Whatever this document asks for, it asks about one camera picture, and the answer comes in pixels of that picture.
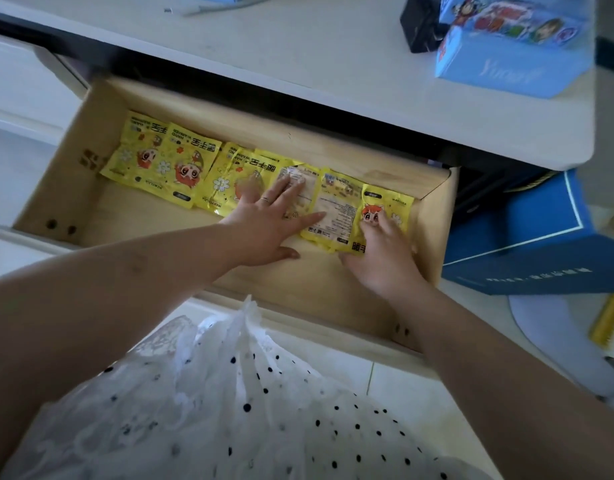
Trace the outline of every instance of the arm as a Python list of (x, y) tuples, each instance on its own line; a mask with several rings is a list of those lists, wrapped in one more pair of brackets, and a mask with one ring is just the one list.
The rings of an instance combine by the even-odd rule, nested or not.
[(246, 189), (220, 224), (77, 251), (0, 278), (0, 459), (39, 405), (122, 357), (230, 269), (298, 258), (280, 244), (321, 214), (282, 218), (303, 184)]
[(614, 479), (614, 411), (425, 282), (379, 217), (363, 224), (366, 255), (343, 263), (415, 332), (502, 476)]

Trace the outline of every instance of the white dress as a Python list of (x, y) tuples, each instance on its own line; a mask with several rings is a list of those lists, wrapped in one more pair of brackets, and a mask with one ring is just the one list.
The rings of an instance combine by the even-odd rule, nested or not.
[(279, 347), (247, 300), (41, 409), (2, 479), (488, 479)]

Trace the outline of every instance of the white cable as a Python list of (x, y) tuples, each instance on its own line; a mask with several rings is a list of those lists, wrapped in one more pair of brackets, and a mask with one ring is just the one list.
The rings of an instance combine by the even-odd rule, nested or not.
[(173, 8), (166, 8), (165, 11), (168, 13), (175, 13), (179, 16), (193, 16), (193, 15), (202, 15), (203, 13), (215, 13), (217, 11), (227, 11), (227, 10), (237, 10), (239, 8), (246, 8), (248, 6), (258, 5), (259, 3), (268, 2), (269, 0), (251, 0), (248, 2), (239, 2), (233, 4), (226, 5), (218, 5), (218, 6), (198, 6), (195, 8), (190, 8), (186, 10), (174, 10)]

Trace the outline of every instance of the yellow packet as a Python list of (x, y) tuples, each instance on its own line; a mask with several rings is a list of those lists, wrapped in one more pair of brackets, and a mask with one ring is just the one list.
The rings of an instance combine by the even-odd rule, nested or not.
[(227, 143), (207, 175), (197, 205), (220, 216), (236, 208), (246, 185), (268, 189), (280, 170), (280, 158), (258, 155), (252, 150)]
[(135, 178), (135, 186), (191, 209), (221, 144), (171, 123), (158, 157)]
[(134, 187), (135, 178), (149, 169), (158, 157), (166, 133), (166, 123), (129, 111), (120, 134), (120, 145), (100, 174)]
[(363, 183), (331, 168), (323, 168), (319, 184), (310, 212), (327, 212), (327, 215), (300, 235), (332, 251), (350, 250), (354, 220), (362, 203)]
[(316, 193), (317, 185), (320, 179), (320, 168), (316, 168), (309, 164), (292, 160), (290, 158), (281, 157), (275, 153), (267, 152), (266, 150), (255, 149), (258, 155), (276, 157), (282, 159), (282, 168), (278, 178), (282, 178), (289, 174), (292, 182), (297, 182), (300, 178), (304, 178), (305, 186), (296, 197), (295, 202), (285, 213), (285, 217), (293, 219), (294, 217), (305, 216), (309, 214), (311, 209), (311, 200)]
[(356, 253), (365, 252), (365, 236), (360, 229), (360, 222), (365, 221), (377, 225), (378, 214), (385, 212), (404, 233), (407, 233), (409, 212), (414, 198), (376, 185), (363, 184), (362, 205), (358, 208), (352, 232), (351, 250)]

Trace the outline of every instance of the white flower print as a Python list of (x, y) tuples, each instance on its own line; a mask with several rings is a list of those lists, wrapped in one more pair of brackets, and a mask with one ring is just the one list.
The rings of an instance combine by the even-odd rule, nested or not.
[(398, 214), (391, 214), (391, 220), (394, 221), (398, 227), (402, 226), (402, 219)]
[(218, 177), (213, 181), (213, 189), (218, 192), (224, 192), (229, 188), (229, 180), (223, 177)]
[(171, 170), (171, 163), (164, 162), (164, 161), (161, 161), (160, 163), (158, 163), (158, 168), (156, 168), (156, 171), (160, 175), (165, 175), (169, 170)]
[(128, 162), (129, 160), (131, 160), (131, 150), (125, 148), (123, 151), (120, 152), (120, 160), (123, 162)]

